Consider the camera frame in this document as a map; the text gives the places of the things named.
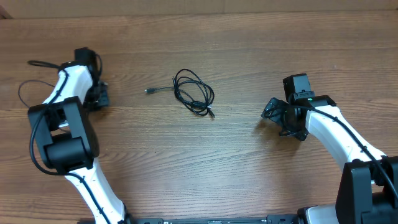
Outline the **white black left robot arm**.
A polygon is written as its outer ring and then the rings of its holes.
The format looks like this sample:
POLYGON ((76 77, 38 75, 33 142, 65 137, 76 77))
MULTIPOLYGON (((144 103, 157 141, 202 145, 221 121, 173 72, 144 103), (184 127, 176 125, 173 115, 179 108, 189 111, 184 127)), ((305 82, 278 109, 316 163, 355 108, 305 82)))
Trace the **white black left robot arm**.
POLYGON ((60 65, 28 62, 58 72, 50 96, 28 110, 30 157, 39 171, 64 176, 75 186, 94 223, 132 223, 131 214, 101 169, 99 141, 88 117, 109 105, 108 85, 100 79, 101 57, 87 47, 76 49, 74 55, 74 60, 60 65))

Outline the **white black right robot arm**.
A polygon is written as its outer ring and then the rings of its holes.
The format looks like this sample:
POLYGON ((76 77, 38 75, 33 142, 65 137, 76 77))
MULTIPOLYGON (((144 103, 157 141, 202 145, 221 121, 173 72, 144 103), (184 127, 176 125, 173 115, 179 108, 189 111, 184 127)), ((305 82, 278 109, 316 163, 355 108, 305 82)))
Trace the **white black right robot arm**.
POLYGON ((261 116, 278 124, 279 136, 315 136, 342 170, 336 202, 269 215, 266 223, 397 223, 397 157, 367 142, 328 96, 317 96, 305 73, 283 80, 285 100, 271 98, 261 116))

